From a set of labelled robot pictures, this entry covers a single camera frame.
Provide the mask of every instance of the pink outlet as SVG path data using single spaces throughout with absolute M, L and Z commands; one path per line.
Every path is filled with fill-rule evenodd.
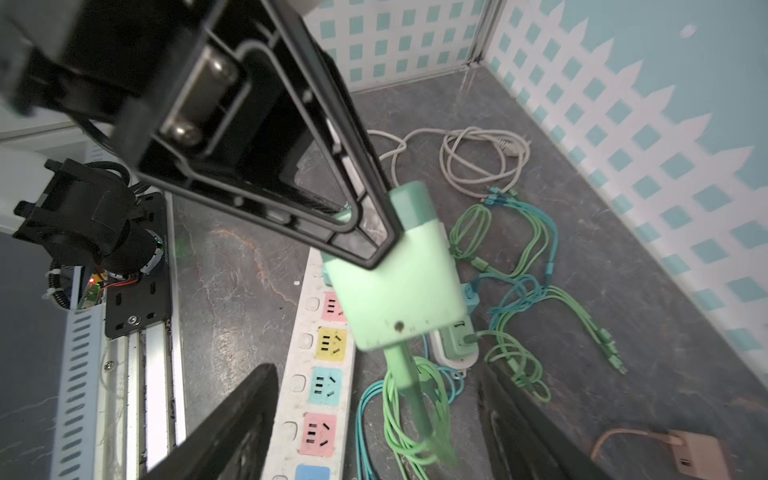
M 344 311 L 341 310 L 339 298 L 335 293 L 326 293 L 326 301 L 323 303 L 323 320 L 327 322 L 346 323 Z
M 336 416 L 322 413 L 304 415 L 304 430 L 299 453 L 316 457 L 333 455 L 333 442 L 336 439 Z

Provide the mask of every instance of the screw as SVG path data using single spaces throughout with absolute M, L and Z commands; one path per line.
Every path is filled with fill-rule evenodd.
M 234 83 L 237 80 L 237 68 L 226 56 L 217 51 L 212 51 L 208 57 L 208 65 L 216 78 Z
M 203 133 L 192 122 L 177 115 L 170 126 L 171 137 L 184 147 L 194 147 L 203 140 Z

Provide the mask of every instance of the coiled white cable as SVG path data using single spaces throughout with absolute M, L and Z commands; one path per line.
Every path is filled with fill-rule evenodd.
M 369 135 L 378 135 L 380 137 L 388 138 L 392 141 L 398 142 L 398 147 L 394 150 L 388 151 L 385 154 L 379 156 L 379 160 L 384 161 L 387 158 L 392 158 L 392 165 L 390 171 L 392 172 L 392 180 L 397 187 L 400 186 L 400 182 L 397 179 L 396 165 L 399 155 L 408 149 L 408 140 L 418 134 L 439 134 L 443 135 L 442 145 L 440 146 L 439 161 L 440 170 L 445 180 L 451 184 L 456 190 L 462 192 L 465 195 L 469 195 L 474 198 L 485 198 L 488 196 L 486 193 L 477 193 L 462 185 L 485 185 L 488 186 L 493 182 L 499 180 L 505 180 L 511 177 L 510 181 L 501 187 L 502 192 L 510 190 L 520 178 L 520 173 L 528 159 L 531 157 L 531 147 L 529 143 L 520 135 L 515 132 L 507 130 L 483 130 L 479 127 L 467 127 L 464 130 L 442 130 L 440 128 L 418 128 L 411 133 L 407 134 L 405 138 L 397 137 L 396 135 L 389 134 L 380 130 L 368 130 Z M 492 174 L 478 167 L 477 165 L 467 161 L 456 153 L 456 149 L 459 144 L 464 140 L 475 141 L 487 141 L 493 145 L 498 153 L 499 163 L 501 167 L 497 174 Z M 517 157 L 517 166 L 511 170 L 507 170 L 506 157 Z M 458 177 L 453 169 L 452 162 L 456 160 L 461 165 L 467 167 L 478 174 L 483 175 L 480 178 L 462 178 Z

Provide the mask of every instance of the power strip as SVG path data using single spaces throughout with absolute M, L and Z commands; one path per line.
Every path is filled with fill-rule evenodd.
M 310 248 L 261 480 L 340 480 L 355 344 Z

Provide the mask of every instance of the gray tabletop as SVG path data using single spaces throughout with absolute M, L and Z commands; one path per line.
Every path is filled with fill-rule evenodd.
M 369 128 L 400 137 L 419 127 L 469 125 L 511 130 L 531 141 L 531 161 L 518 189 L 558 225 L 554 282 L 566 289 L 614 335 L 630 372 L 616 373 L 567 307 L 543 302 L 516 316 L 508 331 L 542 362 L 553 399 L 546 415 L 585 452 L 616 426 L 683 429 L 715 435 L 732 453 L 737 479 L 768 472 L 768 392 L 712 326 L 650 258 L 605 203 L 536 124 L 485 70 L 475 69 L 353 95 Z M 473 201 L 450 189 L 439 173 L 442 139 L 414 138 L 398 170 L 402 182 L 427 183 L 438 215 L 450 228 Z M 392 145 L 375 139 L 379 152 Z M 488 167 L 495 152 L 467 144 L 462 155 Z M 326 179 L 309 160 L 300 176 L 316 190 Z M 282 374 L 296 315 L 308 248 L 208 207 L 177 199 L 175 226 L 187 426 L 194 429 L 255 366 L 277 365 Z M 530 240 L 527 223 L 494 210 L 494 224 L 480 254 L 510 270 Z M 541 266 L 534 268 L 541 277 Z M 473 272 L 462 265 L 462 280 Z M 503 295 L 482 287 L 476 327 Z M 381 379 L 381 352 L 360 353 L 353 405 Z M 430 478 L 491 478 L 478 424 L 475 380 L 452 407 L 452 441 L 461 464 L 429 470 Z M 385 480 L 399 478 L 382 434 L 381 403 L 366 411 L 373 463 Z M 345 478 L 356 476 L 350 431 Z M 600 463 L 615 478 L 687 478 L 674 471 L 666 448 L 642 438 L 614 438 Z

